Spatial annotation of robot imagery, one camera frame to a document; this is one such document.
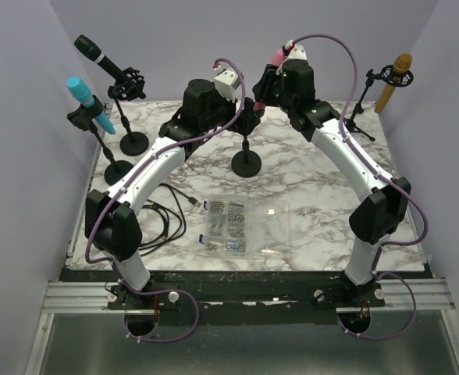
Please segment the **gold microphone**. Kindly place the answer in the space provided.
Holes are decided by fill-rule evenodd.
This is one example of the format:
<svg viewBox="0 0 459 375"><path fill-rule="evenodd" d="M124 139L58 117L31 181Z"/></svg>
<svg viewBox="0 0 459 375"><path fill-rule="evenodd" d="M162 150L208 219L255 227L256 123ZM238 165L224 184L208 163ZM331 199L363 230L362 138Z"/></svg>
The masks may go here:
<svg viewBox="0 0 459 375"><path fill-rule="evenodd" d="M414 80L411 72L412 56L409 53L399 55L392 65L386 66L380 73L380 79L386 83L375 104L375 113L380 114L392 97L396 88L405 88Z"/></svg>

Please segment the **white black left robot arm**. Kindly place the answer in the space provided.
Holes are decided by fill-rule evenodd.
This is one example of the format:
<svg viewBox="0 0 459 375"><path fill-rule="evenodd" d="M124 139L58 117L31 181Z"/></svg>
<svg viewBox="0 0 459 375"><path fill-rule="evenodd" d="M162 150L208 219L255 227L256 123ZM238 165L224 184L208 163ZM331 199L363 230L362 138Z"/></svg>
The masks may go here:
<svg viewBox="0 0 459 375"><path fill-rule="evenodd" d="M153 297L149 270L139 254L143 237L137 216L143 204L175 169L204 143L228 130L247 108L238 98L242 78L225 70L214 80L191 80L182 105L173 118L161 125L147 154L107 191L91 191L85 202L87 246L103 251L127 286L126 300L137 309Z"/></svg>

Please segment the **pink microphone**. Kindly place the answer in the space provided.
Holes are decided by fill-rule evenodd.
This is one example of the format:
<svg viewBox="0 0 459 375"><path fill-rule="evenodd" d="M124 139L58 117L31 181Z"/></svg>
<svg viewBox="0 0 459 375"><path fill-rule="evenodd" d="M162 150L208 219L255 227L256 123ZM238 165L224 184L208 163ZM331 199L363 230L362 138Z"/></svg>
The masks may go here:
<svg viewBox="0 0 459 375"><path fill-rule="evenodd" d="M275 55L271 59L270 64L278 67L285 60L285 58L286 56L284 55L283 49L281 48L276 51ZM259 117L262 117L265 111L265 104L257 100L254 104L254 111Z"/></svg>

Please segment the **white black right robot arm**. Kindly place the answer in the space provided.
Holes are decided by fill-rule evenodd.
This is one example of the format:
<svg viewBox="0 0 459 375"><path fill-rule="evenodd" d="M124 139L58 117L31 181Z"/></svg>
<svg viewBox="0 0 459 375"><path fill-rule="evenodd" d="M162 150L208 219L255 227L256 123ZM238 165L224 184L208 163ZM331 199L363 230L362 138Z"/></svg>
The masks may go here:
<svg viewBox="0 0 459 375"><path fill-rule="evenodd" d="M360 202L349 217L354 233L350 260L339 286L340 300L358 305L375 280L379 247L404 220L410 182L379 166L347 131L340 114L315 97L314 70L299 58L274 58L252 91L255 109L281 109L293 129L319 148L345 176Z"/></svg>

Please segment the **black round-base mic stand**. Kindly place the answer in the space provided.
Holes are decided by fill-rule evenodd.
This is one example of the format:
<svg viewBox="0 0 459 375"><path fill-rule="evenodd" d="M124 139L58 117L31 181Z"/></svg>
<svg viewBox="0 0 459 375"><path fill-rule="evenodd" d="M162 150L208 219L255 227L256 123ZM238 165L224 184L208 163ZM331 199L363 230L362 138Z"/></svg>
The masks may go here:
<svg viewBox="0 0 459 375"><path fill-rule="evenodd" d="M262 167L260 156L250 149L249 135L242 135L242 150L237 152L231 161L233 172L243 178L254 177Z"/></svg>

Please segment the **black tripod shock-mount stand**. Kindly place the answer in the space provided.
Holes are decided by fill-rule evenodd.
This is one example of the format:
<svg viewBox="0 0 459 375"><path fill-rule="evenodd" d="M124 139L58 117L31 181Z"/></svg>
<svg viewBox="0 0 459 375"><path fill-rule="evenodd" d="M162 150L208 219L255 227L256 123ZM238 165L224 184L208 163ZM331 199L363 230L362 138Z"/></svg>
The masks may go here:
<svg viewBox="0 0 459 375"><path fill-rule="evenodd" d="M354 106L354 109L350 115L349 118L346 118L344 120L344 125L346 126L347 130L352 133L352 134L363 134L364 136L366 136L367 139L369 139L370 141L374 142L376 141L376 138L373 137L372 135L368 134L367 132L365 132L364 130L362 130L354 121L355 119L355 116L356 115L361 115L365 110L363 109L362 107L362 102L364 101L365 99L365 96L368 92L368 90L371 88L371 86L375 83L376 80L381 80L380 79L380 73L375 73L373 69L370 69L367 73L366 73L366 81L365 81L365 89L363 90L362 94L361 94L361 97L358 99L358 102L355 104Z"/></svg>

